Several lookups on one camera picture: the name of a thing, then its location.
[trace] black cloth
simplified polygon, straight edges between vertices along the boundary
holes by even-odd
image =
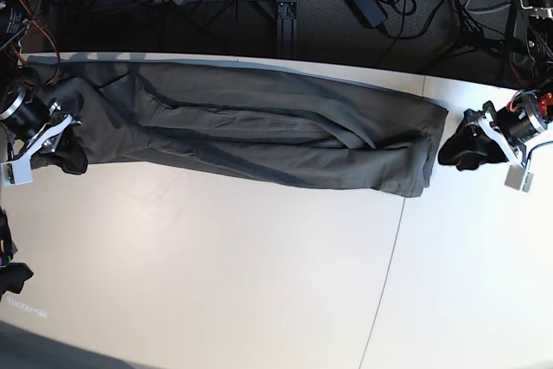
[[[51,66],[33,65],[43,78]],[[374,86],[297,73],[82,62],[44,91],[82,117],[90,163],[145,161],[302,188],[429,185],[447,111]]]

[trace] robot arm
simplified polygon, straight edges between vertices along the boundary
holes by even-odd
[[[36,23],[38,10],[30,11],[27,2],[0,0],[0,125],[7,142],[6,161],[0,162],[4,187],[30,183],[31,162],[37,158],[74,175],[84,174],[88,166],[73,134],[73,126],[80,121],[57,103],[40,99],[40,76],[20,59],[20,40],[31,24],[40,26]],[[15,140],[22,142],[17,153]],[[0,208],[0,300],[6,291],[20,293],[33,276],[26,264],[13,262],[16,251],[6,213]]]
[[[438,162],[458,170],[509,162],[506,186],[528,192],[533,178],[526,143],[548,130],[553,121],[553,81],[517,92],[496,111],[491,102],[482,111],[467,110],[455,134],[443,145]]]

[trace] white table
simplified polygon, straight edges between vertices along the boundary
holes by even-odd
[[[468,107],[502,106],[512,95],[307,62],[64,59],[278,67],[383,86],[441,100],[451,110],[444,139]],[[21,295],[5,299],[45,314],[4,301],[0,319],[163,368],[550,367],[552,157],[548,148],[536,154],[530,194],[503,187],[506,165],[465,173],[436,165],[431,188],[414,200],[147,163],[93,166],[81,177],[40,170],[32,185],[3,193],[17,259],[35,271]]]

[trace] red wire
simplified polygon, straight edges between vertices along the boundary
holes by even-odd
[[[515,92],[515,95],[512,96],[511,101],[509,101],[509,104],[507,105],[507,110],[509,110],[510,112],[515,112],[515,111],[520,109],[520,107],[518,107],[518,106],[515,107],[515,108],[512,108],[512,104],[514,103],[514,100],[517,97],[518,93],[519,93],[519,91]]]
[[[511,70],[512,70],[512,73],[514,73],[515,77],[517,77],[518,82],[520,82],[523,86],[529,86],[530,85],[529,81],[524,80],[520,76],[520,73],[518,73],[517,68],[515,68],[515,66],[512,64],[512,60],[511,60]]]
[[[25,61],[25,59],[21,56],[21,54],[19,54],[19,52],[17,52],[17,49],[16,49],[16,47],[14,47],[13,43],[10,44],[10,48],[11,48],[12,51],[14,51],[14,54],[16,54],[17,59],[23,64],[23,66],[26,66],[27,61]]]
[[[57,47],[55,46],[54,40],[52,40],[50,35],[41,27],[41,25],[39,25],[36,22],[36,20],[33,19],[33,13],[31,12],[31,9],[27,6],[25,1],[24,0],[18,0],[18,1],[21,4],[21,6],[25,9],[25,11],[29,14],[29,22],[32,23],[42,33],[42,35],[48,40],[48,42],[52,46],[52,49],[54,50],[54,53],[55,53],[55,56],[56,56],[58,62],[60,62],[60,52],[58,51]],[[59,67],[57,67],[55,69],[55,72],[54,72],[54,75],[52,76],[52,78],[50,80],[46,81],[47,85],[52,84],[55,81],[55,79],[58,75],[58,70],[59,70]]]

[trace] metal bracket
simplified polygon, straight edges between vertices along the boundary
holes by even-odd
[[[505,185],[515,190],[522,190],[526,193],[529,192],[534,175],[529,171],[530,166],[527,166],[526,164],[524,152],[519,152],[523,153],[521,160],[515,150],[507,142],[505,136],[491,126],[491,124],[494,123],[494,120],[490,111],[486,111],[481,117],[479,117],[477,123],[484,133],[498,144],[501,151],[503,151],[505,157],[511,164],[505,179]]]
[[[276,55],[278,58],[293,60],[296,57],[296,12],[295,0],[281,0],[276,6]]]
[[[64,118],[58,124],[47,127],[37,137],[31,139],[15,159],[0,163],[0,179],[2,184],[8,187],[32,182],[31,157],[41,150],[43,146],[51,146],[52,142],[50,142],[50,139],[63,133],[73,121],[71,115],[64,115]]]

